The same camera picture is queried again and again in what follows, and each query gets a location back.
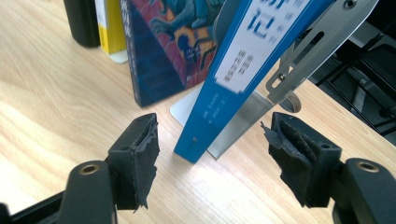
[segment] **blue book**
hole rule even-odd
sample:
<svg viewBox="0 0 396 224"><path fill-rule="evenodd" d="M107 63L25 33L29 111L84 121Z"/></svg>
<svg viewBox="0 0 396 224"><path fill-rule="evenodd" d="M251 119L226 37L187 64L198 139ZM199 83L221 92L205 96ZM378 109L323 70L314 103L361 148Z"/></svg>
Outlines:
<svg viewBox="0 0 396 224"><path fill-rule="evenodd" d="M134 99L157 103L191 88L208 75L217 43L212 30L224 0L120 0Z"/></svg>
<svg viewBox="0 0 396 224"><path fill-rule="evenodd" d="M197 162L279 57L332 2L240 1L177 142L176 154Z"/></svg>

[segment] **metal bookend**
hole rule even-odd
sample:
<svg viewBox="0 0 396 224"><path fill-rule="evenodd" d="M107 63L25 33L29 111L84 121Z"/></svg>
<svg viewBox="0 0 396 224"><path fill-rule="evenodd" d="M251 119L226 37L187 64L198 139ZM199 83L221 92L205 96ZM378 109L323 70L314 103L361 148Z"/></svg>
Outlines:
<svg viewBox="0 0 396 224"><path fill-rule="evenodd" d="M209 147L209 153L218 159L245 131L274 105L281 103L308 79L355 32L374 9L377 1L340 0L334 2L312 25L302 42L291 46L281 58L278 70L266 83L269 94L254 91L232 120ZM308 45L318 39L312 49ZM183 126L189 117L200 87L171 106L171 114Z"/></svg>

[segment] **wooden table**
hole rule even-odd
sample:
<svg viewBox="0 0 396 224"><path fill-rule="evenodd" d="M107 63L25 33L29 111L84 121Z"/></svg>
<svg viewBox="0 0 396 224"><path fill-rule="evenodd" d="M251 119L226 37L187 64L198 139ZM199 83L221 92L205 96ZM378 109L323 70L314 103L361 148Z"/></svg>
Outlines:
<svg viewBox="0 0 396 224"><path fill-rule="evenodd" d="M12 214L64 190L76 165L103 160L133 119L155 112L161 153L148 210L119 212L120 223L332 223L332 203L302 208L280 180L259 122L218 161L206 153L192 165L173 153L182 127L169 113L187 91L140 108L128 64L79 46L63 1L2 1L0 15L0 202ZM296 93L295 116L342 147L343 161L396 175L395 146L311 83Z"/></svg>

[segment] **yellow book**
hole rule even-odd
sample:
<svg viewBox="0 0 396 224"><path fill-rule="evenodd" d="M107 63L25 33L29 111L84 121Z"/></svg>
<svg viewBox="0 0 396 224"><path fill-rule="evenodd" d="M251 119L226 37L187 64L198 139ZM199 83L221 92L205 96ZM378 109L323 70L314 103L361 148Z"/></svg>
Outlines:
<svg viewBox="0 0 396 224"><path fill-rule="evenodd" d="M101 48L111 55L126 50L120 1L95 0Z"/></svg>

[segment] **bolt hole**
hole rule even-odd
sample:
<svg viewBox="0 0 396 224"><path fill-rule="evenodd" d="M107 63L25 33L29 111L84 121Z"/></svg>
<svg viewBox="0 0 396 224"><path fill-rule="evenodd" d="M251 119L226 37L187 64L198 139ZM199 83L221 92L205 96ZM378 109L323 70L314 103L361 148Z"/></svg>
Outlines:
<svg viewBox="0 0 396 224"><path fill-rule="evenodd" d="M344 3L344 7L348 8L348 9L351 9L354 6L356 6L356 4L357 4L356 0L346 0L345 3Z"/></svg>
<svg viewBox="0 0 396 224"><path fill-rule="evenodd" d="M79 170L79 173L81 175L91 175L91 174L95 173L98 170L99 170L99 166L98 165L96 165L96 164L88 164L88 165L82 167Z"/></svg>
<svg viewBox="0 0 396 224"><path fill-rule="evenodd" d="M375 165L366 162L366 161L360 161L358 162L358 167L361 168L362 170L366 171L366 172L370 172L370 173L377 173L379 172L378 167L376 167Z"/></svg>

